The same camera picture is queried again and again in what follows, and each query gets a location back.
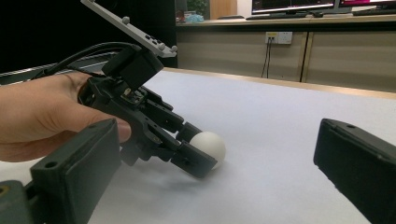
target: person's thumb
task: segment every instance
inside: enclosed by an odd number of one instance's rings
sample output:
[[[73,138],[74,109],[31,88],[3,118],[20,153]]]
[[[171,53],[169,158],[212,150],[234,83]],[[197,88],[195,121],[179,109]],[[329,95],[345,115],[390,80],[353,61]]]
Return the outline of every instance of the person's thumb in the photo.
[[[123,119],[108,115],[102,111],[73,103],[60,109],[56,119],[61,129],[60,131],[80,132],[87,126],[105,119],[116,119],[120,142],[127,141],[132,134],[131,126]]]

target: tabletop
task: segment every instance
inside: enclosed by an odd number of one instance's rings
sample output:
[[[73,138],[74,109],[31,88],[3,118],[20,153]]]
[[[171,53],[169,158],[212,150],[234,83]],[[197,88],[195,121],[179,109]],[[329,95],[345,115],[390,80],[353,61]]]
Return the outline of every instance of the tabletop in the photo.
[[[220,135],[225,161],[204,179],[156,158],[123,164],[89,223],[369,223],[313,163],[318,128],[338,119],[396,145],[396,94],[176,69],[145,86]],[[36,162],[0,162],[0,180],[27,184]]]

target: desk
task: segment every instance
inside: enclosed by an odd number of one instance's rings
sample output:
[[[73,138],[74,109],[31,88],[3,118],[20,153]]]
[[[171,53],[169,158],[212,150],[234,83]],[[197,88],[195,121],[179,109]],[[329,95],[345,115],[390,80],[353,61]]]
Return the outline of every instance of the desk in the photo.
[[[269,78],[396,92],[396,15],[180,24],[178,68],[260,77],[265,32],[281,31],[292,41],[272,45]]]
[[[202,180],[156,159],[122,165],[90,223],[369,223],[314,165],[318,127],[339,119],[396,145],[396,94],[176,69],[146,87],[222,136],[225,162]],[[0,178],[26,184],[34,163],[1,162]]]

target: screen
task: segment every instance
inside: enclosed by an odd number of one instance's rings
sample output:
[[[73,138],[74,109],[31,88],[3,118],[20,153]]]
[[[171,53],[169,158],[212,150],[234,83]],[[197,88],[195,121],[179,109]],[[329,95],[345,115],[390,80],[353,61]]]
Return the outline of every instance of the screen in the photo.
[[[251,14],[293,13],[332,7],[334,7],[334,0],[253,0]]]
[[[396,6],[396,0],[341,0],[340,7]]]

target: wooden desk edge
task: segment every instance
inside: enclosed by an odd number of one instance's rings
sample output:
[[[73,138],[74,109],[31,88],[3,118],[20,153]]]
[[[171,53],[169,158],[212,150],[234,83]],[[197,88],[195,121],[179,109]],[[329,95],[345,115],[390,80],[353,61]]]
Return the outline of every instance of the wooden desk edge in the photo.
[[[188,74],[188,75],[223,77],[223,78],[229,78],[229,79],[234,79],[234,80],[259,82],[259,83],[263,83],[263,84],[292,87],[292,88],[305,89],[305,90],[330,91],[330,92],[338,92],[338,93],[350,94],[350,95],[359,95],[359,96],[368,96],[368,97],[395,99],[396,100],[396,93],[386,92],[386,91],[368,91],[368,90],[352,89],[352,88],[345,88],[345,87],[325,86],[325,85],[319,85],[319,84],[292,82],[292,81],[267,79],[267,78],[259,78],[259,77],[244,77],[244,76],[228,75],[228,74],[222,74],[222,73],[212,73],[212,72],[194,71],[194,70],[168,68],[168,67],[164,68],[163,71],[183,73],[183,74]]]

